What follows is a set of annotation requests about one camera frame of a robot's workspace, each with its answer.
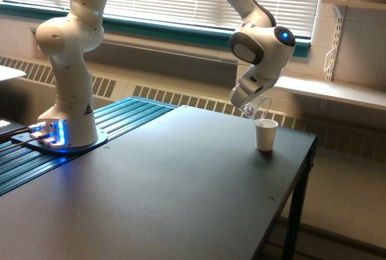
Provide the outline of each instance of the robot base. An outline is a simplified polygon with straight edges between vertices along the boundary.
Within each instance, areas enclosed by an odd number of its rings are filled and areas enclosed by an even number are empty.
[[[40,141],[31,141],[27,142],[24,147],[31,148],[33,150],[38,150],[46,153],[54,153],[58,155],[73,155],[73,154],[80,154],[80,153],[86,153],[90,150],[93,150],[105,142],[107,142],[107,133],[101,130],[100,128],[97,128],[96,130],[98,132],[98,140],[94,142],[93,144],[85,145],[83,147],[65,147],[65,148],[52,148],[46,144],[41,143]],[[27,140],[31,139],[31,136],[28,132],[22,133],[20,135],[15,135],[11,138],[12,142],[15,144],[18,144],[20,142],[25,142]]]

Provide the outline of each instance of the white robotic arm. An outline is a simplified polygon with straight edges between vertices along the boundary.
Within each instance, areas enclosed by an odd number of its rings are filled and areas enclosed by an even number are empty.
[[[276,27],[272,14],[255,0],[227,0],[242,18],[230,38],[234,55],[251,67],[230,95],[232,104],[244,106],[274,86],[295,49],[295,37],[285,27]]]
[[[67,17],[48,20],[36,31],[40,49],[55,73],[55,105],[39,116],[45,128],[33,134],[52,133],[43,141],[52,148],[83,147],[98,140],[93,116],[92,74],[83,53],[103,40],[103,10],[107,0],[70,0]]]
[[[47,122],[33,136],[47,133],[44,142],[52,148],[83,147],[98,140],[93,117],[92,75],[83,53],[103,39],[103,10],[107,0],[70,0],[67,17],[51,19],[36,33],[40,49],[55,73],[55,105],[39,117]],[[240,109],[272,87],[291,57],[295,38],[284,27],[276,27],[272,14],[255,0],[228,0],[242,18],[230,38],[234,55],[252,66],[233,88],[231,102]]]

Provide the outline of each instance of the blue indicator light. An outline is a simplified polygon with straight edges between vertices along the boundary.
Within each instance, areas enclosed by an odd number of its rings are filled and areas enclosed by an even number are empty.
[[[65,130],[64,130],[63,122],[61,120],[58,121],[58,129],[59,129],[59,143],[65,144]]]

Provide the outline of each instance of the plastic cup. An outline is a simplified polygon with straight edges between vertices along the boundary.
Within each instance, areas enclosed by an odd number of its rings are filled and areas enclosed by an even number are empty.
[[[265,118],[270,111],[272,100],[270,97],[258,96],[251,102],[245,104],[241,111],[244,112],[253,122]]]
[[[255,121],[256,148],[259,151],[271,151],[275,140],[277,126],[275,120],[261,119]]]

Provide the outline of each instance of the radiator grille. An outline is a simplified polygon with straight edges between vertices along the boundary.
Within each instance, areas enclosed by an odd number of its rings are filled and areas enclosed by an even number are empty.
[[[167,90],[150,89],[140,85],[135,87],[133,96],[142,96],[164,103],[179,106],[188,105],[246,118],[239,109],[221,100],[173,93]],[[370,133],[345,124],[296,118],[273,110],[268,112],[266,118],[274,119],[284,127],[317,134],[318,147],[320,148],[378,162],[385,162],[386,160],[386,135],[384,133]]]
[[[6,57],[0,57],[0,65],[24,71],[26,73],[26,76],[23,77],[24,80],[32,80],[55,86],[55,75],[50,66]],[[110,98],[114,91],[116,80],[92,77],[92,83],[92,93],[94,95]]]

